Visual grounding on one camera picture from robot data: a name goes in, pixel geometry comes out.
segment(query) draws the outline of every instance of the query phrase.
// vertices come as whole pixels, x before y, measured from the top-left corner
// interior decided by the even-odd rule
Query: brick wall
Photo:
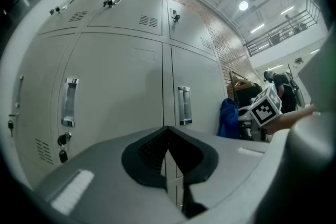
[[[217,50],[226,84],[230,83],[229,72],[236,71],[252,82],[263,86],[264,82],[254,73],[237,33],[214,11],[198,0],[173,0],[202,17]]]

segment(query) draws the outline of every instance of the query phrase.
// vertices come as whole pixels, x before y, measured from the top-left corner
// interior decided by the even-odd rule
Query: locker door
[[[172,0],[167,3],[170,38],[215,55],[200,15]],[[178,23],[171,16],[173,10],[180,15]]]
[[[79,27],[94,9],[103,7],[104,0],[69,0],[61,5],[60,13],[55,12],[43,25],[40,34]]]
[[[163,125],[161,51],[160,42],[143,38],[80,36],[63,76],[58,105],[59,135],[72,134],[66,145],[69,157],[95,143]],[[67,79],[78,83],[70,89]]]
[[[96,14],[89,26],[127,28],[161,35],[162,0],[121,0]]]
[[[217,62],[175,46],[172,46],[172,62],[176,126],[216,135],[219,109],[225,98]],[[188,87],[190,91],[183,92],[179,87]],[[183,119],[192,119],[192,123],[180,125]]]
[[[29,48],[19,76],[23,81],[19,91],[16,146],[20,156],[29,160],[47,175],[56,168],[58,152],[54,152],[50,133],[50,98],[57,68],[73,35],[38,40]],[[30,168],[22,162],[28,181],[36,186]]]

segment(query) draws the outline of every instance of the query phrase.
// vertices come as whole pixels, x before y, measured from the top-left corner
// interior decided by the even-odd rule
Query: railing
[[[317,24],[319,15],[318,0],[307,0],[306,9],[303,12],[290,17],[287,21],[249,41],[244,46],[247,47],[250,56],[258,54]]]

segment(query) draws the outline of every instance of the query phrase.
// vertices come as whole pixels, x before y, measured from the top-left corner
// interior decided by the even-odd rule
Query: blue jacket
[[[238,106],[230,98],[224,99],[219,116],[219,136],[239,139]]]

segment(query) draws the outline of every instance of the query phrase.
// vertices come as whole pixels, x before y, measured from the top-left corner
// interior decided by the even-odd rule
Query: ceiling light
[[[282,14],[284,14],[284,13],[286,13],[286,12],[288,12],[288,11],[290,11],[291,9],[293,9],[294,8],[294,6],[291,6],[290,8],[287,8],[286,10],[284,10],[280,15],[282,15]]]
[[[269,71],[269,70],[272,70],[272,69],[275,69],[275,68],[278,68],[278,67],[282,67],[284,64],[282,63],[282,64],[280,64],[280,65],[278,65],[278,66],[276,66],[276,67],[272,67],[272,68],[269,68],[269,69],[266,69],[266,71]]]
[[[313,53],[315,53],[315,52],[318,52],[320,49],[317,49],[317,50],[314,50],[314,51],[312,51],[310,54],[313,54]]]
[[[246,10],[248,8],[248,3],[246,1],[242,1],[239,5],[240,10]]]
[[[253,30],[251,31],[251,34],[253,34],[255,31],[261,29],[264,25],[265,25],[265,24],[259,25],[256,29],[253,29]]]
[[[266,45],[261,46],[261,47],[259,48],[259,50],[260,50],[261,48],[264,48],[264,47],[268,46],[268,45],[269,45],[269,43],[267,43]]]

